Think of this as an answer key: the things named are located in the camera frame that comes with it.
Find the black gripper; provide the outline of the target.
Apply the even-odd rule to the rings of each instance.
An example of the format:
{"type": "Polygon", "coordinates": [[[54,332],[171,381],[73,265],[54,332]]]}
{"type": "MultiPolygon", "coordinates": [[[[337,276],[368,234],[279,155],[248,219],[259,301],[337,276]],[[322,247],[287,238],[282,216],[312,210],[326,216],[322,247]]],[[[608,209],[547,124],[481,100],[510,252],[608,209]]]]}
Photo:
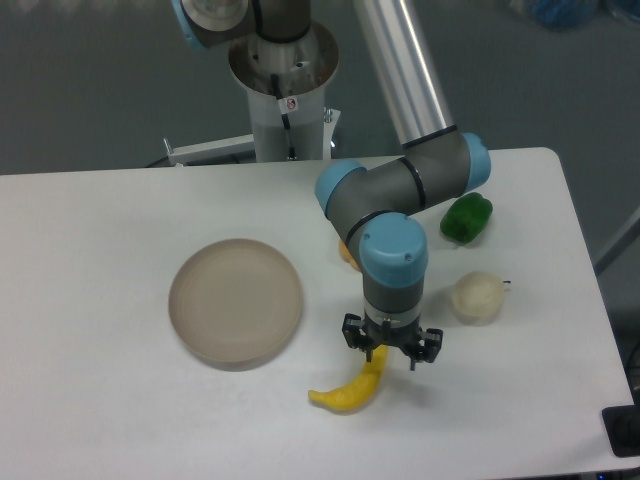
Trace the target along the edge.
{"type": "Polygon", "coordinates": [[[420,326],[417,316],[411,323],[399,326],[391,323],[384,326],[376,323],[368,314],[365,320],[355,314],[346,313],[342,324],[342,333],[349,348],[365,353],[366,361],[371,362],[373,349],[387,345],[401,349],[410,359],[410,370],[414,371],[418,363],[433,363],[442,347],[441,329],[420,326]]]}

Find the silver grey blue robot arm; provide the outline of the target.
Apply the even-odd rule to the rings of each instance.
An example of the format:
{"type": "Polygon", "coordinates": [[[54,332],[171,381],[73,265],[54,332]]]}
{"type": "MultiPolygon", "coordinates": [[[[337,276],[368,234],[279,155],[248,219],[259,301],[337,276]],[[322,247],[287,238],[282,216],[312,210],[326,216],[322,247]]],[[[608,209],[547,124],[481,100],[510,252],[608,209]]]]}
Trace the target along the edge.
{"type": "MultiPolygon", "coordinates": [[[[414,215],[483,185],[491,160],[476,135],[456,126],[413,3],[354,8],[402,153],[373,169],[341,160],[316,181],[318,203],[363,277],[364,312],[346,315],[342,332],[353,349],[386,345],[413,364],[431,363],[442,332],[420,325],[428,252],[414,215]]],[[[309,2],[179,0],[173,9],[192,46],[228,45],[258,161],[323,157],[324,93],[339,50],[309,2]]]]}

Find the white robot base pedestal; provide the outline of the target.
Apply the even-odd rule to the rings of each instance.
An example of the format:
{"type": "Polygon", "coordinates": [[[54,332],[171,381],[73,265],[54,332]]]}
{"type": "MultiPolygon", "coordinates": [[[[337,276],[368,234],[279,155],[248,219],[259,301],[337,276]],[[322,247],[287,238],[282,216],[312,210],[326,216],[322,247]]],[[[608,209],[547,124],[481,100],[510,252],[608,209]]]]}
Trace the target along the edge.
{"type": "Polygon", "coordinates": [[[231,43],[229,64],[247,95],[257,162],[323,158],[325,89],[338,62],[335,38],[315,21],[290,43],[257,34],[231,43]]]}

